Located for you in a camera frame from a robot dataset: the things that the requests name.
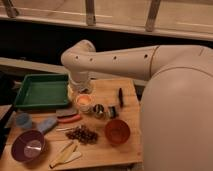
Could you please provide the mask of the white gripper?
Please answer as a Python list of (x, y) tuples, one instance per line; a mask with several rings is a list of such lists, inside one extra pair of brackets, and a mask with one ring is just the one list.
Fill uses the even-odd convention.
[(92, 85), (89, 79), (87, 79), (86, 81), (76, 82), (73, 80), (72, 77), (69, 77), (69, 85), (76, 93), (90, 94), (92, 92)]

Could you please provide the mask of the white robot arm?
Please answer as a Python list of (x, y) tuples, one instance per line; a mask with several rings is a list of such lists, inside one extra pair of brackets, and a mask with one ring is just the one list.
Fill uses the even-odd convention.
[(88, 40), (61, 62), (81, 88), (90, 71), (147, 82), (142, 94), (145, 171), (213, 171), (213, 49), (156, 45), (97, 52)]

